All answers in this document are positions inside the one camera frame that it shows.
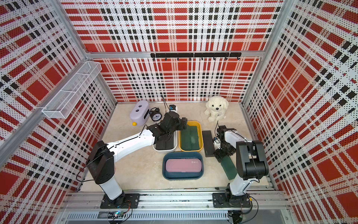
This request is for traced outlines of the dark green pencil case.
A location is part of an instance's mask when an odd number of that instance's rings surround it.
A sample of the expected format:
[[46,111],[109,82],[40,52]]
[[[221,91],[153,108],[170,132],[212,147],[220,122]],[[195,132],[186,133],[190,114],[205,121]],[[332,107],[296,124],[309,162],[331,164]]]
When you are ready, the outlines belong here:
[[181,149],[184,151],[192,150],[191,130],[190,126],[182,130],[180,133],[181,137]]

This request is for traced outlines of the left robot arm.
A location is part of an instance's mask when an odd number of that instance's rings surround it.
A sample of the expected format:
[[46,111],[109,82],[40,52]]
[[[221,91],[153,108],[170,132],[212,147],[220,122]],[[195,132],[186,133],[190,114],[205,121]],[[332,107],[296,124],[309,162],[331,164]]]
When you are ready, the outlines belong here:
[[110,143],[98,141],[88,157],[86,168],[109,200],[122,199],[125,193],[115,178],[115,163],[139,149],[167,141],[176,131],[186,128],[187,118],[181,118],[174,111],[166,112],[162,121],[133,136]]

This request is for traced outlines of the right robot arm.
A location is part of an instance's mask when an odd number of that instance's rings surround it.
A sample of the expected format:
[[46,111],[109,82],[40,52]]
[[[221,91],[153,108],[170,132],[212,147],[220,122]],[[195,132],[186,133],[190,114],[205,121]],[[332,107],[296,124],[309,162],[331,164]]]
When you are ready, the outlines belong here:
[[224,193],[213,194],[213,205],[215,208],[249,208],[251,201],[247,190],[269,174],[263,143],[248,141],[236,129],[226,126],[219,126],[216,134],[220,146],[213,153],[215,158],[223,162],[225,157],[236,155],[237,174]]

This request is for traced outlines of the dark grey pencil case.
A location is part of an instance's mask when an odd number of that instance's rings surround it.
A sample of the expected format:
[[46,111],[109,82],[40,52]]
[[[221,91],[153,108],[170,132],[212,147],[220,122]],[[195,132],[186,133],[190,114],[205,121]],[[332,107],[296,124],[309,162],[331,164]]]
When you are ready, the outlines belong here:
[[156,150],[167,150],[167,142],[166,141],[159,141],[156,143],[155,146]]

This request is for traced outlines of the pink pencil case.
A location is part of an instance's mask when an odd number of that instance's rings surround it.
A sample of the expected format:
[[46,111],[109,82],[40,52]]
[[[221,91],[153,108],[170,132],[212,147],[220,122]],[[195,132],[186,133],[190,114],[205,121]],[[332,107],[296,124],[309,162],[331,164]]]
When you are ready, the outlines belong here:
[[202,162],[200,159],[169,159],[166,162],[167,172],[196,173],[201,172]]

